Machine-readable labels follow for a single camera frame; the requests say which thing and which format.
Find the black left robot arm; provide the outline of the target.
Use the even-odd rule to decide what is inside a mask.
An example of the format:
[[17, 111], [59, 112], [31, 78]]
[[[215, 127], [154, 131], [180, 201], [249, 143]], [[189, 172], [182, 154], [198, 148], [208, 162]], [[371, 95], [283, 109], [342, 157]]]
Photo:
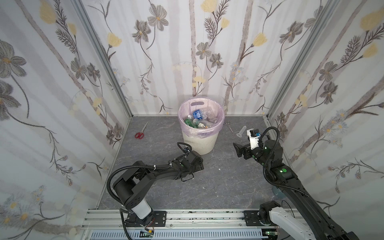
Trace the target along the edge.
[[178, 142], [182, 154], [169, 161], [166, 165], [146, 165], [137, 161], [131, 166], [125, 166], [112, 172], [106, 182], [109, 195], [123, 208], [119, 209], [124, 232], [128, 240], [128, 219], [124, 214], [136, 216], [134, 223], [148, 227], [155, 222], [155, 212], [145, 199], [152, 185], [160, 180], [181, 180], [186, 182], [188, 175], [204, 169], [203, 158], [186, 143]]

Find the green bottle yellow cap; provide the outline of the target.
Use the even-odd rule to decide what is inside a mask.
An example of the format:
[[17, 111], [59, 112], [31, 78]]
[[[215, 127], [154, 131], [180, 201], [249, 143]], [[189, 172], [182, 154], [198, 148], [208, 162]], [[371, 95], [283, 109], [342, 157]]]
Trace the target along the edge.
[[184, 119], [184, 123], [185, 123], [187, 126], [191, 127], [191, 128], [194, 128], [194, 129], [197, 128], [197, 126], [193, 123], [193, 120], [191, 120], [191, 119], [189, 119], [189, 118], [185, 118], [185, 119]]

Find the clear bottle blue label front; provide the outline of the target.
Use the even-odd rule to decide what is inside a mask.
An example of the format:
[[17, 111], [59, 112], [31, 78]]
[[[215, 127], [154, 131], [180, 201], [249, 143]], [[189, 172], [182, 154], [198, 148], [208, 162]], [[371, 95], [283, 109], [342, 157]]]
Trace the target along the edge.
[[187, 115], [189, 119], [198, 119], [198, 120], [212, 120], [216, 117], [212, 108], [206, 107], [193, 111], [191, 114]]

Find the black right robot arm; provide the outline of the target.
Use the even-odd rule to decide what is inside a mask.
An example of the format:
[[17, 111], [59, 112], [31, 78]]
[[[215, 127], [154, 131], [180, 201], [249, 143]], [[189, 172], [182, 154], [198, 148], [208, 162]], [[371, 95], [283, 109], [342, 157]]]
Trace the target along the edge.
[[346, 232], [329, 217], [304, 188], [298, 175], [283, 163], [284, 149], [280, 145], [280, 132], [268, 127], [263, 133], [257, 129], [247, 131], [249, 144], [234, 143], [237, 156], [254, 159], [263, 167], [263, 176], [279, 189], [296, 207], [305, 223], [289, 215], [280, 204], [270, 201], [260, 205], [259, 220], [264, 225], [275, 224], [295, 240], [356, 240], [354, 232]]

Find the clear square bottle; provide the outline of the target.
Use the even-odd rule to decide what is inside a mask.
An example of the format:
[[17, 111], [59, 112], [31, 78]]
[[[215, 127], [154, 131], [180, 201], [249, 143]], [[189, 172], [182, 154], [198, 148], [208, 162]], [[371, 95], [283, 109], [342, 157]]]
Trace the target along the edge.
[[198, 129], [209, 129], [215, 125], [214, 123], [211, 123], [207, 120], [193, 119], [192, 122], [193, 125], [196, 126]]

